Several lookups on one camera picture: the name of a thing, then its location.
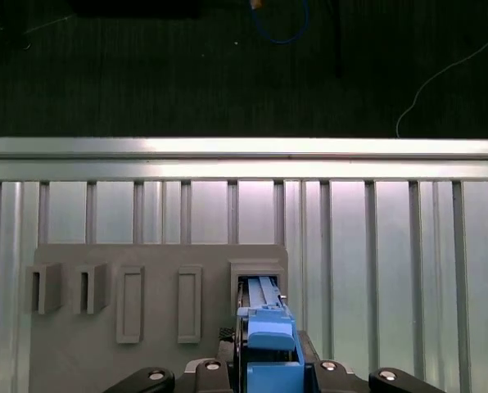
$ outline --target bolt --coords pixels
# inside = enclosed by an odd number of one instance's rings
[[[391,371],[381,371],[378,375],[383,377],[387,381],[394,381],[395,379],[397,379],[397,376]]]
[[[206,368],[210,371],[218,370],[220,368],[219,362],[209,362],[206,364]]]
[[[335,368],[337,368],[337,366],[332,362],[323,362],[321,366],[328,371],[333,371]]]
[[[149,379],[151,379],[152,381],[158,381],[160,379],[162,379],[164,377],[164,374],[161,373],[160,371],[155,371],[151,374],[149,374]]]

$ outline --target gray panel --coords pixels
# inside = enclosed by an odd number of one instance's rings
[[[304,182],[303,188],[306,331],[321,359],[328,359],[331,283],[329,266],[324,263],[329,263],[329,255],[323,258],[320,182]]]
[[[48,221],[50,243],[84,243],[86,183],[50,183]]]
[[[192,182],[192,243],[228,243],[228,183]]]
[[[22,238],[20,244],[21,272],[24,272],[34,261],[34,251],[38,244],[38,203],[39,184],[24,183],[24,198],[22,206]],[[17,383],[16,392],[27,393],[29,391],[29,348],[31,340],[31,316],[22,312],[23,302],[26,302],[25,282],[20,274],[19,282],[19,331],[18,349],[16,352]]]
[[[288,181],[284,183],[285,209],[285,237],[288,275],[288,304],[297,321],[297,328],[306,329],[304,312],[304,266],[302,241],[302,195],[300,182]]]
[[[413,374],[408,183],[377,183],[377,262],[381,365]]]
[[[282,271],[287,271],[287,254],[275,245],[47,244],[37,249],[35,266],[49,264],[53,260],[62,263],[65,299],[74,290],[74,280],[71,278],[76,267],[107,261],[113,301],[93,315],[75,315],[70,302],[65,302],[49,315],[32,314],[30,391],[34,393],[53,392],[53,386],[56,386],[57,393],[102,393],[120,379],[148,365],[162,364],[180,377],[192,359],[216,355],[219,328],[234,327],[235,317],[230,312],[231,262],[248,260],[251,263],[247,266],[258,264],[264,267],[263,261],[274,261]],[[183,266],[191,265],[202,266],[202,280],[207,283],[201,289],[203,305],[217,306],[202,307],[201,340],[197,344],[186,345],[177,343],[178,271]],[[144,318],[140,325],[143,325],[143,338],[136,344],[117,344],[116,295],[119,290],[122,292],[122,288],[117,287],[118,278],[124,278],[126,273],[120,269],[133,268],[135,274],[128,275],[132,280],[128,278],[130,282],[126,288],[129,293],[124,298],[131,304],[125,308],[125,322],[129,328],[127,333],[138,328],[129,326],[139,320],[137,315],[131,317],[129,313],[140,313],[140,309],[134,306],[140,304],[141,299],[138,290],[140,281],[136,282],[141,268],[144,269],[144,280],[151,282],[151,285],[143,286]]]
[[[367,377],[368,289],[364,182],[333,182],[332,273],[334,358]]]
[[[97,183],[97,243],[133,241],[133,183]]]
[[[202,266],[181,266],[178,270],[179,344],[201,340]]]
[[[463,184],[472,391],[488,391],[488,183]]]
[[[273,182],[238,182],[238,242],[275,243]]]
[[[451,183],[421,183],[425,377],[459,392],[459,346]]]
[[[144,183],[143,242],[162,243],[163,196],[162,182]]]
[[[0,392],[11,392],[16,377],[22,192],[22,183],[2,184],[0,216]]]
[[[164,182],[164,243],[180,243],[180,182]]]
[[[120,266],[116,285],[116,342],[137,344],[144,327],[144,267]]]

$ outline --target slot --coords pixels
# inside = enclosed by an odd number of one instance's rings
[[[31,288],[31,310],[38,311],[38,301],[40,299],[40,273],[33,272],[33,281]]]
[[[88,311],[89,274],[80,274],[80,311]]]

